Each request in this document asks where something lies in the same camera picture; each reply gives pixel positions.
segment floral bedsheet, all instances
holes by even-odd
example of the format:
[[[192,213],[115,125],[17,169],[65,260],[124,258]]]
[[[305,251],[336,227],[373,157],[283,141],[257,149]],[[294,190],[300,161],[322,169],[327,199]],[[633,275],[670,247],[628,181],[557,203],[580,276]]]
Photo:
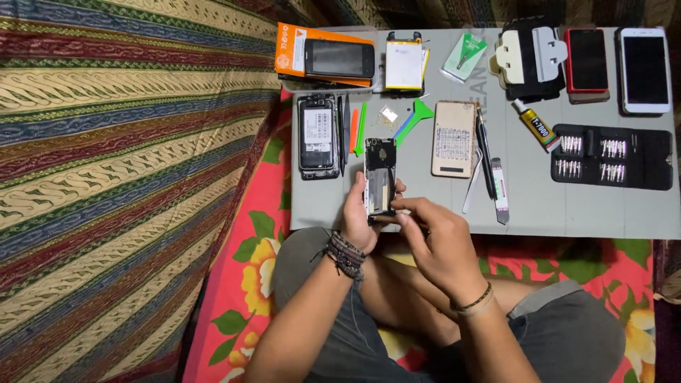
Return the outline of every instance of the floral bedsheet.
[[[280,115],[232,231],[212,266],[183,382],[234,383],[272,314],[270,280],[291,219],[291,108]],[[572,278],[620,319],[627,336],[613,383],[654,381],[652,251],[649,240],[474,236],[484,272],[517,279]],[[391,358],[418,368],[423,352],[389,331]]]

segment green package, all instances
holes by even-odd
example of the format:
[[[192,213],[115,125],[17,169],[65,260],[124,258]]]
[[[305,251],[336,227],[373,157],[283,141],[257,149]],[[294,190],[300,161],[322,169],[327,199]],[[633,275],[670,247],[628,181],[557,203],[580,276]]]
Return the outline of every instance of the green package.
[[[452,53],[449,54],[445,65],[442,65],[440,72],[450,80],[462,84],[465,80],[468,80],[473,68],[485,52],[485,48],[487,48],[486,42],[470,33],[464,33],[459,42],[456,43]]]

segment glue tube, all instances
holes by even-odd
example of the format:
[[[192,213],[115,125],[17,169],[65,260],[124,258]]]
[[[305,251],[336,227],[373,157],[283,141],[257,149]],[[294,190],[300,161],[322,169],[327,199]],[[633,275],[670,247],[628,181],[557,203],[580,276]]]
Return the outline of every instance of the glue tube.
[[[519,99],[513,101],[513,105],[518,109],[520,119],[529,128],[530,132],[537,137],[541,146],[547,153],[551,153],[560,145],[560,140],[553,130],[542,121],[534,110],[525,106]]]

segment gray shorts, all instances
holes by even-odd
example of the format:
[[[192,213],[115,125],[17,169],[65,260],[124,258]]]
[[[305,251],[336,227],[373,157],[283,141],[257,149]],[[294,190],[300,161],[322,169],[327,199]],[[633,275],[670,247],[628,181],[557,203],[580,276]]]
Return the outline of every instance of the gray shorts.
[[[330,232],[308,228],[282,245],[273,287],[280,309],[310,275]],[[410,372],[387,354],[354,282],[305,382],[467,382],[460,342],[429,354]],[[509,327],[543,383],[607,383],[624,355],[624,331],[603,304],[574,281],[529,294],[508,314]]]

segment screwdriver set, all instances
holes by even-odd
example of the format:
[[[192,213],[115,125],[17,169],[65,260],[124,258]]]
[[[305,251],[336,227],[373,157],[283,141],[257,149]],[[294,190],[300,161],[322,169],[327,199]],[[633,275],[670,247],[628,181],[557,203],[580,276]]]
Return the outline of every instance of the screwdriver set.
[[[556,182],[668,190],[671,134],[663,130],[558,124],[551,153]]]

